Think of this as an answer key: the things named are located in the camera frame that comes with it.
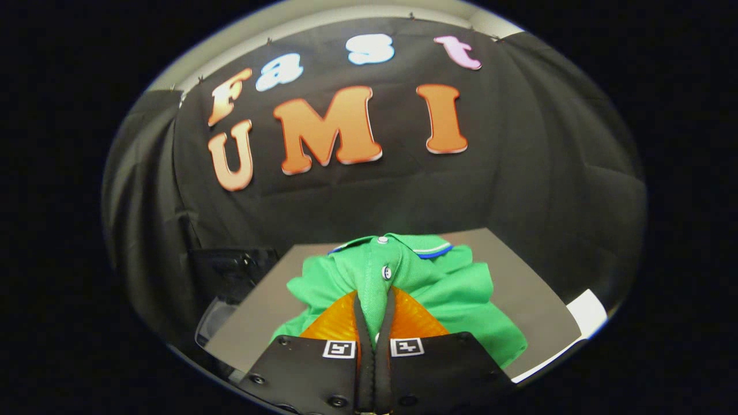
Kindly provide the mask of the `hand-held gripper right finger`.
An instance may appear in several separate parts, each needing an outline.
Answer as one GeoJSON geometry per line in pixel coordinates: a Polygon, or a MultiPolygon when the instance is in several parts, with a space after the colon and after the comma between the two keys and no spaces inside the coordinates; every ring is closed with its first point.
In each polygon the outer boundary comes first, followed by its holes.
{"type": "Polygon", "coordinates": [[[393,287],[375,352],[375,409],[388,414],[473,414],[514,385],[468,331],[451,333],[393,287]]]}

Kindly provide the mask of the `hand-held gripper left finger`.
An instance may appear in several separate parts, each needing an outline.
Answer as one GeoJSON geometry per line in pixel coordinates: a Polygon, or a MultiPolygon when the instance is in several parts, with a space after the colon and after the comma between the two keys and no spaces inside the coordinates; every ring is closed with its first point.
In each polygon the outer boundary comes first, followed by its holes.
{"type": "Polygon", "coordinates": [[[279,334],[239,383],[251,397],[295,414],[356,414],[374,404],[374,352],[356,292],[300,334],[279,334]]]}

